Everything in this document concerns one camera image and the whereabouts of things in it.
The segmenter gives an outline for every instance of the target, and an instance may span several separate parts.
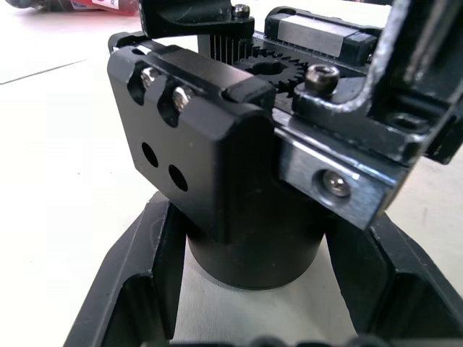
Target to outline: gear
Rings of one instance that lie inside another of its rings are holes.
[[[289,56],[250,56],[234,65],[275,86],[278,93],[292,93],[294,87],[304,79],[304,67]]]

